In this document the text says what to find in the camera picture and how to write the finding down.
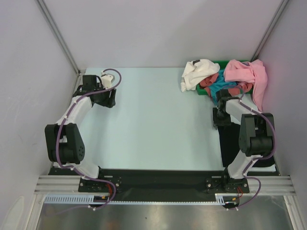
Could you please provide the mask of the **black t shirt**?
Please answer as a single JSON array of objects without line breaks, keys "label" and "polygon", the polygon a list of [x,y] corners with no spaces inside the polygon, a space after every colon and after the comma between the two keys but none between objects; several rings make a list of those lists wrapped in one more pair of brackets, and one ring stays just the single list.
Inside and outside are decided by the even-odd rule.
[{"label": "black t shirt", "polygon": [[227,167],[237,156],[239,148],[240,125],[232,123],[230,126],[219,126],[220,149],[222,164]]}]

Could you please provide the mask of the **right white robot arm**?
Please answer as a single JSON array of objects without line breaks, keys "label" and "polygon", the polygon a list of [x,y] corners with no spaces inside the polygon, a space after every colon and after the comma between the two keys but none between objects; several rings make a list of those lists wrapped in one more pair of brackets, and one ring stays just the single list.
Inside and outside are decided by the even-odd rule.
[{"label": "right white robot arm", "polygon": [[248,171],[257,161],[270,159],[275,152],[274,116],[271,113],[258,112],[242,102],[238,97],[223,96],[213,109],[213,126],[217,128],[220,140],[230,142],[234,137],[229,128],[239,122],[237,132],[238,153],[234,160],[226,166],[221,186],[226,192],[238,188],[238,181],[246,179]]}]

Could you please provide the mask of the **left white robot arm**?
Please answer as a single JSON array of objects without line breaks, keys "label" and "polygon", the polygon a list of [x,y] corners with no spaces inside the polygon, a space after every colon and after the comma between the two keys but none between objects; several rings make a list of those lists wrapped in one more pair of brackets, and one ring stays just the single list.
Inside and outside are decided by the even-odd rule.
[{"label": "left white robot arm", "polygon": [[85,144],[79,128],[87,113],[96,105],[107,108],[115,106],[116,89],[96,93],[76,91],[64,115],[45,127],[48,158],[61,169],[71,170],[84,178],[91,178],[89,186],[102,191],[106,180],[99,174],[99,166],[85,158]]}]

